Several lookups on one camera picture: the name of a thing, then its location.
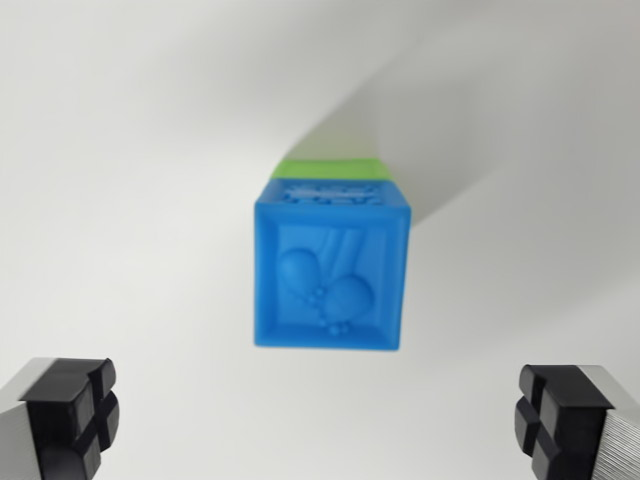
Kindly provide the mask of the black padded gripper right finger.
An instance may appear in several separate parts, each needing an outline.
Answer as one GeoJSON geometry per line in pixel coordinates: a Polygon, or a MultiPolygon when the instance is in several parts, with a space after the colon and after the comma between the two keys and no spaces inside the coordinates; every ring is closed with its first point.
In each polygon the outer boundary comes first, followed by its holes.
{"type": "Polygon", "coordinates": [[[598,365],[523,366],[514,428],[544,480],[638,480],[639,402],[598,365]]]}

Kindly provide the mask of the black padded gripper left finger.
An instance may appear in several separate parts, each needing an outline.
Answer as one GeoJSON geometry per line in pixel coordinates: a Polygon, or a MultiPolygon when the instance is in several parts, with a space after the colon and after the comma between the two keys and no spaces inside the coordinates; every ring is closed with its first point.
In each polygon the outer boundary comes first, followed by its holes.
{"type": "Polygon", "coordinates": [[[33,358],[1,388],[3,479],[92,479],[119,428],[110,359],[33,358]]]}

